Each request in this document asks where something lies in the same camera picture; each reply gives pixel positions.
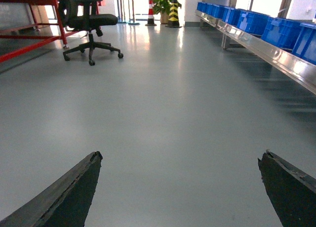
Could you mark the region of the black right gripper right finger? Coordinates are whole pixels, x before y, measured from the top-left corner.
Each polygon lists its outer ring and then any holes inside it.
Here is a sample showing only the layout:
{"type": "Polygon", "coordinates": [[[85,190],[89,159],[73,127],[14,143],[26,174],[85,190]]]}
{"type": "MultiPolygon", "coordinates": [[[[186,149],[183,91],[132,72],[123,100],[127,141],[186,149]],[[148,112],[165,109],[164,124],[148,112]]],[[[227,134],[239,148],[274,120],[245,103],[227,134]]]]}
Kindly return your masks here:
{"type": "Polygon", "coordinates": [[[266,193],[284,227],[316,225],[316,179],[271,151],[258,159],[266,193]]]}

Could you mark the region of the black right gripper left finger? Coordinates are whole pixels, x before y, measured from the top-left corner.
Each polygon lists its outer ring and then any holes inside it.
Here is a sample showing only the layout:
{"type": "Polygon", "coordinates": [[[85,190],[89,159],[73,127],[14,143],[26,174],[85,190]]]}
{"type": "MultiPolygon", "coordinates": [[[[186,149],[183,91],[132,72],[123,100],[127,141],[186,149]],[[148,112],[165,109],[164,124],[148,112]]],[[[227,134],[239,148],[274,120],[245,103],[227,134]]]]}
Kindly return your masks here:
{"type": "Polygon", "coordinates": [[[98,183],[101,160],[92,152],[32,200],[1,220],[2,227],[83,227],[98,183]]]}

